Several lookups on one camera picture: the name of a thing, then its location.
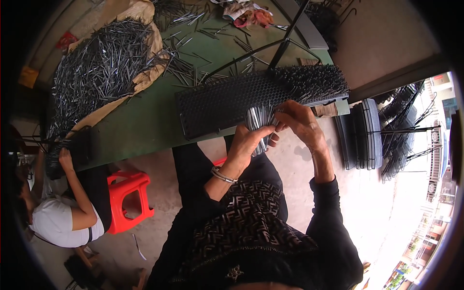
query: concrete floor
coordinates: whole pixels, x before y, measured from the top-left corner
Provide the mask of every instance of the concrete floor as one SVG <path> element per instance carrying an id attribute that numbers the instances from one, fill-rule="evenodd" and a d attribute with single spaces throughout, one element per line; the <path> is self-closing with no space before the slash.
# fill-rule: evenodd
<path id="1" fill-rule="evenodd" d="M 345 171 L 333 119 L 319 119 L 319 124 L 326 135 L 339 182 L 344 224 L 358 248 L 361 261 L 372 263 L 378 260 L 388 234 L 385 226 L 392 216 L 395 182 L 382 184 L 378 170 Z M 279 135 L 281 141 L 278 146 L 271 148 L 267 154 L 284 184 L 289 210 L 288 224 L 305 232 L 314 206 L 313 193 L 308 185 L 314 176 L 311 154 L 291 130 Z M 226 154 L 223 138 L 204 141 L 199 146 L 212 161 Z M 104 234 L 92 242 L 90 247 L 101 253 L 99 263 L 112 282 L 129 286 L 137 279 L 137 269 L 144 267 L 151 271 L 181 203 L 171 150 L 138 156 L 117 162 L 116 165 L 122 170 L 136 168 L 148 173 L 151 179 L 147 187 L 148 200 L 155 209 L 155 215 L 127 232 Z M 139 255 L 132 234 L 137 237 L 146 261 Z M 404 247 L 402 243 L 402 250 L 395 255 L 396 261 L 401 257 Z M 385 273 L 385 281 L 390 274 Z"/>
<path id="2" fill-rule="evenodd" d="M 345 171 L 333 119 L 323 118 L 318 122 L 325 133 L 339 183 L 344 225 L 361 261 L 372 264 L 365 275 L 370 278 L 369 289 L 382 289 L 419 223 L 421 215 L 417 212 L 425 199 L 428 184 L 420 170 L 426 168 L 427 158 L 418 158 L 408 165 L 408 171 L 419 172 L 405 171 L 395 180 L 382 184 L 380 170 Z M 278 146 L 271 148 L 267 155 L 284 184 L 288 224 L 305 232 L 314 206 L 313 193 L 308 185 L 314 175 L 311 154 L 291 130 L 281 132 L 279 136 Z M 223 138 L 204 141 L 199 146 L 212 161 L 226 155 Z M 113 285 L 118 289 L 131 289 L 138 282 L 140 268 L 151 271 L 181 203 L 171 150 L 134 157 L 116 162 L 116 165 L 121 170 L 141 170 L 150 176 L 148 201 L 155 209 L 155 215 L 127 232 L 104 234 L 89 246 L 101 253 L 98 262 Z M 55 193 L 63 192 L 66 187 L 65 179 L 52 184 Z M 147 260 L 139 255 L 132 234 Z M 50 246 L 37 238 L 32 238 L 31 244 L 46 273 L 59 289 L 64 289 L 71 277 L 63 262 L 73 251 Z"/>

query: woman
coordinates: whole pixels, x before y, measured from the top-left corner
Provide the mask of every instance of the woman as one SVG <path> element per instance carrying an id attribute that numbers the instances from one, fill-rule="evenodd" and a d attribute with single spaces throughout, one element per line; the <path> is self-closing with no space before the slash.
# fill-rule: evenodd
<path id="1" fill-rule="evenodd" d="M 196 144 L 173 148 L 182 208 L 146 289 L 350 289 L 362 280 L 324 133 L 310 108 L 293 101 L 282 108 L 277 128 L 237 126 L 232 144 L 226 138 L 227 161 L 213 174 Z M 272 163 L 265 154 L 250 157 L 262 137 L 286 127 L 308 146 L 315 169 L 306 234 L 285 223 Z M 274 134 L 270 146 L 278 139 Z"/>
<path id="2" fill-rule="evenodd" d="M 36 163 L 36 177 L 32 192 L 41 198 L 43 188 L 43 161 L 41 151 Z M 23 177 L 21 196 L 26 208 L 25 222 L 51 244 L 76 248 L 102 236 L 111 225 L 110 192 L 106 166 L 76 173 L 69 150 L 60 151 L 59 162 L 68 180 L 72 198 L 56 196 L 36 202 Z"/>

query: silver bangle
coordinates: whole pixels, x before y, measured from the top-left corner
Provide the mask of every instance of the silver bangle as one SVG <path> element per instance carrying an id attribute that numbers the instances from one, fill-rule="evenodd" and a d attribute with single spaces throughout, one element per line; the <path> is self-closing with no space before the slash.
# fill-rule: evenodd
<path id="1" fill-rule="evenodd" d="M 219 172 L 220 168 L 221 167 L 219 167 L 219 166 L 213 166 L 213 168 L 211 169 L 211 173 L 214 176 L 216 176 L 217 178 L 219 178 L 219 179 L 221 179 L 222 181 L 225 181 L 225 182 L 235 183 L 235 182 L 238 181 L 238 179 L 233 179 L 233 178 L 227 177 L 224 174 L 222 174 L 221 172 Z"/>

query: building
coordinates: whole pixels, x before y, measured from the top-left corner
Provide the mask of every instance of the building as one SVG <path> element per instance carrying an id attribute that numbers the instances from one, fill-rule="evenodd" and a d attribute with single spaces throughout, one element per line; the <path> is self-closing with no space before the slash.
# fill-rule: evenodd
<path id="1" fill-rule="evenodd" d="M 456 195 L 456 183 L 451 180 L 449 163 L 449 133 L 451 115 L 458 109 L 454 95 L 451 73 L 425 80 L 425 90 L 432 100 L 429 118 L 435 128 L 428 135 L 428 147 L 435 148 L 429 154 L 429 186 L 420 207 L 422 219 L 412 233 L 392 275 L 385 284 L 386 289 L 416 289 L 427 271 L 427 264 L 434 255 L 451 222 Z"/>

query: green table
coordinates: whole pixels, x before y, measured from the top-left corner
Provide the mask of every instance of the green table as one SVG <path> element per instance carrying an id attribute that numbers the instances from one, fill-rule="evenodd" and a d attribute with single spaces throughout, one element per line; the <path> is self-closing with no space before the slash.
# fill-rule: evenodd
<path id="1" fill-rule="evenodd" d="M 288 20 L 271 2 L 271 0 L 255 0 L 255 3 L 260 6 L 269 7 L 269 10 L 274 14 L 274 23 L 289 25 Z M 223 27 L 226 24 L 228 24 L 228 21 L 220 19 L 219 17 L 216 19 L 211 18 L 205 24 L 200 22 L 198 24 L 198 29 Z M 176 35 L 179 39 L 182 39 L 182 37 L 190 32 L 186 40 L 190 37 L 193 37 L 193 39 L 180 48 L 180 51 L 189 54 L 195 52 L 213 62 L 212 65 L 208 65 L 200 69 L 201 71 L 212 72 L 231 61 L 232 58 L 238 58 L 245 54 L 245 51 L 234 42 L 234 37 L 219 35 L 219 40 L 216 40 L 202 33 L 193 32 L 194 29 L 195 25 L 187 26 L 187 24 L 183 24 L 164 32 L 161 35 L 165 38 L 178 31 L 182 31 Z M 251 35 L 251 37 L 249 37 L 249 41 L 253 49 L 279 40 L 283 38 L 285 34 L 285 31 L 274 27 L 262 28 L 256 26 L 252 31 L 246 31 Z M 229 29 L 225 31 L 225 33 L 237 35 L 245 41 L 245 35 L 240 30 L 232 26 L 229 26 Z M 292 33 L 291 38 L 303 44 L 296 32 Z M 259 52 L 257 56 L 262 57 L 262 59 L 266 62 L 270 62 L 277 48 L 278 46 L 274 46 L 266 49 Z M 321 58 L 323 64 L 333 64 L 332 59 L 326 50 L 313 50 L 313 52 Z M 195 58 L 187 55 L 181 55 L 181 58 L 197 67 L 208 63 L 201 58 Z M 297 65 L 297 58 L 314 57 L 295 45 L 290 44 L 289 48 L 278 63 L 278 66 Z M 246 60 L 238 63 L 239 72 L 241 71 L 240 68 L 243 69 L 249 62 L 250 60 Z M 259 62 L 257 67 L 259 70 L 266 69 L 266 65 Z M 229 70 L 223 70 L 219 74 L 229 75 Z M 197 142 L 219 136 L 231 135 L 235 132 L 235 128 L 229 128 L 220 131 L 217 134 L 207 135 L 199 139 L 191 141 L 185 140 L 182 135 L 182 128 L 174 103 L 174 93 L 184 90 L 184 88 L 176 87 L 172 84 L 181 83 L 175 76 L 164 77 L 156 80 L 149 88 L 139 93 L 137 97 L 134 97 L 127 105 L 120 105 L 95 127 L 93 127 L 92 136 L 94 140 L 94 159 L 89 165 L 79 168 L 79 170 L 164 150 L 189 142 Z"/>

